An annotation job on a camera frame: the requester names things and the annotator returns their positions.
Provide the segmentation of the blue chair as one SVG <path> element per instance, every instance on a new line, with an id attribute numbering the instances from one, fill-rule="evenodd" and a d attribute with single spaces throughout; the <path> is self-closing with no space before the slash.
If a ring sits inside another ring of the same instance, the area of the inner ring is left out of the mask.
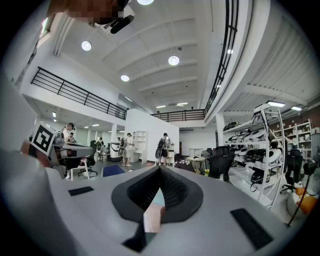
<path id="1" fill-rule="evenodd" d="M 101 171 L 101 177 L 110 177 L 114 175 L 124 174 L 126 171 L 122 169 L 119 165 L 105 166 Z"/>

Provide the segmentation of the white shelf unit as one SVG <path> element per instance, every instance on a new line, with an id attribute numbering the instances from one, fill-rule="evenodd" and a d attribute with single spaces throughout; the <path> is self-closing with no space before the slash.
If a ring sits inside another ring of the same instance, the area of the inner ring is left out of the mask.
<path id="1" fill-rule="evenodd" d="M 301 152 L 304 161 L 310 160 L 313 154 L 312 121 L 299 117 L 285 119 L 282 122 L 282 128 L 287 141 L 288 151 L 295 147 Z"/>

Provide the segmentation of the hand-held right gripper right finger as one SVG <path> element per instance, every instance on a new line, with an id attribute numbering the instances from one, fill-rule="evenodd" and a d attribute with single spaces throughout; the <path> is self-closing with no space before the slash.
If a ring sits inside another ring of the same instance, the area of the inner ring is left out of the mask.
<path id="1" fill-rule="evenodd" d="M 203 202 L 184 222 L 165 223 L 141 252 L 142 256 L 246 256 L 255 248 L 231 211 L 246 209 L 273 238 L 285 225 L 259 202 L 235 186 L 190 171 L 171 168 L 200 186 Z"/>

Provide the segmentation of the person's white shirt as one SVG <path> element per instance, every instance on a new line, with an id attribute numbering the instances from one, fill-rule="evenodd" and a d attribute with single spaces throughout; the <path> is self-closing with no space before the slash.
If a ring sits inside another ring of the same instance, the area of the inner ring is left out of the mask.
<path id="1" fill-rule="evenodd" d="M 77 245 L 62 221 L 47 172 L 22 153 L 36 114 L 20 86 L 37 52 L 47 7 L 24 21 L 0 60 L 0 245 L 6 256 L 77 256 Z"/>

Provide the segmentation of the white bookshelf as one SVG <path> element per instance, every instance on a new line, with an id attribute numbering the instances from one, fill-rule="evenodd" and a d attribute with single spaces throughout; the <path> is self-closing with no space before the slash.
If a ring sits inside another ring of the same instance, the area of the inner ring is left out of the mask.
<path id="1" fill-rule="evenodd" d="M 142 164 L 148 161 L 148 132 L 137 130 L 133 132 L 132 142 L 132 156 L 131 162 L 135 163 L 141 161 Z"/>

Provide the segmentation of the white metal shelf rack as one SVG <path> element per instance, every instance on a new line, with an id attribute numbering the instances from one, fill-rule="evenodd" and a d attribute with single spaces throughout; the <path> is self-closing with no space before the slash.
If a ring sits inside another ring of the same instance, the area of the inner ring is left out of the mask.
<path id="1" fill-rule="evenodd" d="M 223 136 L 224 144 L 235 154 L 230 183 L 271 209 L 286 167 L 287 138 L 280 109 L 262 104 L 247 122 L 229 124 Z"/>

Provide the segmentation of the white orange cushion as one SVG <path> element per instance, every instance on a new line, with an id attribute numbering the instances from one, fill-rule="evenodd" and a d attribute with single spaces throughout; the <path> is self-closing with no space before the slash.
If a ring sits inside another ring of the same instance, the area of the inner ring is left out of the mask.
<path id="1" fill-rule="evenodd" d="M 303 187 L 298 187 L 295 188 L 293 191 L 289 191 L 287 199 L 287 210 L 291 216 L 294 214 L 297 207 L 299 206 L 304 192 L 305 189 Z M 298 218 L 301 218 L 305 215 L 309 215 L 317 202 L 318 199 L 315 196 L 309 195 L 306 192 L 302 200 L 302 203 L 299 207 L 299 210 L 296 213 L 296 216 Z"/>

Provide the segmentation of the white wheeled robot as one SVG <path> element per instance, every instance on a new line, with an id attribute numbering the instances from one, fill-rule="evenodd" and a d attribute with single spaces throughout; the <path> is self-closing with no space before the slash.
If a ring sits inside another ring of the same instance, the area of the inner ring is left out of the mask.
<path id="1" fill-rule="evenodd" d="M 123 159 L 123 148 L 120 146 L 118 142 L 110 142 L 108 145 L 109 148 L 109 156 L 108 160 L 110 162 L 120 162 Z"/>

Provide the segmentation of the black balcony railing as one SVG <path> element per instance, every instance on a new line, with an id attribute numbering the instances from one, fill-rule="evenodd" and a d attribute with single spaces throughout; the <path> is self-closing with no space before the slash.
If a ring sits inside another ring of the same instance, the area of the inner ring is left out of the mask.
<path id="1" fill-rule="evenodd" d="M 127 111 L 125 109 L 42 67 L 37 68 L 31 84 L 118 119 L 126 119 Z"/>
<path id="2" fill-rule="evenodd" d="M 157 112 L 151 115 L 167 123 L 186 122 L 186 121 L 203 120 L 206 116 L 206 111 L 204 109 L 191 109 L 191 110 L 170 111 L 170 112 L 163 112 L 163 113 Z"/>
<path id="3" fill-rule="evenodd" d="M 225 11 L 225 30 L 221 56 L 217 73 L 213 82 L 213 87 L 210 92 L 207 104 L 205 105 L 204 110 L 206 115 L 209 113 L 209 109 L 212 106 L 219 89 L 221 88 L 222 82 L 227 73 L 231 56 L 234 51 L 233 48 L 235 44 L 235 38 L 238 32 L 239 0 L 225 0 Z"/>

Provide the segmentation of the person's left forearm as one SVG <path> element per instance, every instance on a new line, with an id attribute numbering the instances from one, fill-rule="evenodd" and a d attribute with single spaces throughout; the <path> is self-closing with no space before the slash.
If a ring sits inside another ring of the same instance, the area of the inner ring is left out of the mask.
<path id="1" fill-rule="evenodd" d="M 37 148 L 35 148 L 29 141 L 24 141 L 22 143 L 22 146 L 20 148 L 20 152 L 25 155 L 32 156 L 40 161 L 40 163 L 45 168 L 50 168 L 51 164 L 48 160 L 48 157 L 43 152 L 39 151 Z"/>

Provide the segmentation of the row of white black helmets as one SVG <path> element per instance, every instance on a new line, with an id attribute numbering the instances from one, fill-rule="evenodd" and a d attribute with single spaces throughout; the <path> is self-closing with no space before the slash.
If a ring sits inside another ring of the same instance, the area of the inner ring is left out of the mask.
<path id="1" fill-rule="evenodd" d="M 230 168 L 230 181 L 261 200 L 265 191 L 281 181 L 286 167 L 286 140 L 277 137 L 268 126 L 251 130 L 250 123 L 224 132 L 226 146 L 235 157 Z"/>

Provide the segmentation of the black office chair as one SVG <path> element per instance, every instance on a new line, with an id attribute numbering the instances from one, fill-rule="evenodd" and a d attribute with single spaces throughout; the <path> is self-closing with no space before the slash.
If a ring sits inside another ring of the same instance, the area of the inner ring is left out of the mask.
<path id="1" fill-rule="evenodd" d="M 284 191 L 296 189 L 295 184 L 298 184 L 301 181 L 301 167 L 303 163 L 303 156 L 300 150 L 293 148 L 290 150 L 289 155 L 287 156 L 287 165 L 285 180 L 286 184 L 282 186 L 282 190 L 279 192 L 282 194 Z"/>
<path id="2" fill-rule="evenodd" d="M 229 170 L 234 161 L 235 153 L 232 152 L 230 146 L 218 146 L 213 150 L 209 157 L 209 174 L 210 178 L 220 179 L 221 176 L 224 182 L 229 183 Z"/>

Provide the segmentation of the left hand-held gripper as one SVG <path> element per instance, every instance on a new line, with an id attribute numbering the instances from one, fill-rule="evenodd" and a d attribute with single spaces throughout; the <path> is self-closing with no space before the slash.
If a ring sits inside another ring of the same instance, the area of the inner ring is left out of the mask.
<path id="1" fill-rule="evenodd" d="M 30 142 L 36 149 L 47 155 L 50 168 L 55 169 L 61 178 L 65 178 L 66 167 L 62 158 L 82 158 L 93 154 L 93 148 L 80 144 L 65 144 L 64 134 L 50 125 L 39 121 L 34 126 Z"/>

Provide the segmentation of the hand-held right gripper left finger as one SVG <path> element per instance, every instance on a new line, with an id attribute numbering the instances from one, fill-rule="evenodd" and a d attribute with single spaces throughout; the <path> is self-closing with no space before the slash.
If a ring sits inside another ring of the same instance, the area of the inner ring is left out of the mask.
<path id="1" fill-rule="evenodd" d="M 77 242 L 79 255 L 135 256 L 137 252 L 125 247 L 139 226 L 123 219 L 112 203 L 112 191 L 118 185 L 146 171 L 144 167 L 132 172 L 67 181 L 57 171 L 46 168 L 51 193 L 58 212 Z"/>

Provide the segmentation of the pink checkered tablecloth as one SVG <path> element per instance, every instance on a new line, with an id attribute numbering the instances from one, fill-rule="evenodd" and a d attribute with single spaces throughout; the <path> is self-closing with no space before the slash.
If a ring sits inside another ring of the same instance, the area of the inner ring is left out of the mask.
<path id="1" fill-rule="evenodd" d="M 144 231 L 146 233 L 158 233 L 161 229 L 162 205 L 151 204 L 143 214 Z"/>

